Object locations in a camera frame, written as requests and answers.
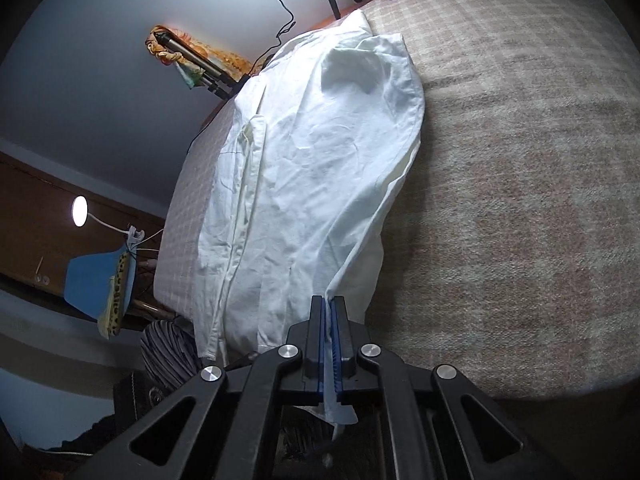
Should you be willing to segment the white garment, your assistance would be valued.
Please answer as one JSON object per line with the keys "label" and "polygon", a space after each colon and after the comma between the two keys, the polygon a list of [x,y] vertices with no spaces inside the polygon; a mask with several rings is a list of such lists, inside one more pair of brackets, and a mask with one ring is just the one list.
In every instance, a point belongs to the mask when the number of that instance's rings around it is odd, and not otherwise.
{"label": "white garment", "polygon": [[289,41],[231,104],[192,289],[198,354],[266,352],[341,296],[362,320],[381,231],[421,144],[422,84],[402,37],[354,11]]}

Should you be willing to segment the striped dark fabric bundle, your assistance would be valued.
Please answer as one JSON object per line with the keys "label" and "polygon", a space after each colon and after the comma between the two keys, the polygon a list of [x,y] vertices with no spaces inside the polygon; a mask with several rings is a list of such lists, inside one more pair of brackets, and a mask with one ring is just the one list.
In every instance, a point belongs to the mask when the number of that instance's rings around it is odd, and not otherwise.
{"label": "striped dark fabric bundle", "polygon": [[180,315],[146,326],[141,352],[146,374],[164,393],[176,391],[201,370],[193,325]]}

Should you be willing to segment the beige plaid bed blanket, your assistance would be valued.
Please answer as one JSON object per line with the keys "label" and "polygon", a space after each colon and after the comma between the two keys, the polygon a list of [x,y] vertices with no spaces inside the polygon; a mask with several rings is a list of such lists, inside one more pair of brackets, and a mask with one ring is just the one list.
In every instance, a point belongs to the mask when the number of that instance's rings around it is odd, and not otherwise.
{"label": "beige plaid bed blanket", "polygon": [[[373,0],[424,94],[362,320],[405,361],[499,398],[639,375],[639,53],[603,0]],[[192,318],[198,236],[233,99],[195,140],[154,280]]]}

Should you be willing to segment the small round lamp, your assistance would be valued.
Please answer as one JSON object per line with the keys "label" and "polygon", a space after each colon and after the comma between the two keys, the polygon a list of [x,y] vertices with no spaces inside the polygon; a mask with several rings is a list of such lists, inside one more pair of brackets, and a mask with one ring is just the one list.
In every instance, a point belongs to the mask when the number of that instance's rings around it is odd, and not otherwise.
{"label": "small round lamp", "polygon": [[74,226],[82,228],[89,217],[88,202],[85,196],[78,195],[72,203],[72,219]]}

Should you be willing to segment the folded tripod with orange cloth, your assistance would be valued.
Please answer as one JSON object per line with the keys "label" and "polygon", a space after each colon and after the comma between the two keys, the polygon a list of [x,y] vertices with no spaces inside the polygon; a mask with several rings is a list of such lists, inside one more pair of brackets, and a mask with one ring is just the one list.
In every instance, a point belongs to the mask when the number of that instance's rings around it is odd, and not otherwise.
{"label": "folded tripod with orange cloth", "polygon": [[145,47],[163,65],[174,66],[190,89],[205,88],[224,101],[241,90],[253,70],[242,56],[164,25],[150,31]]}

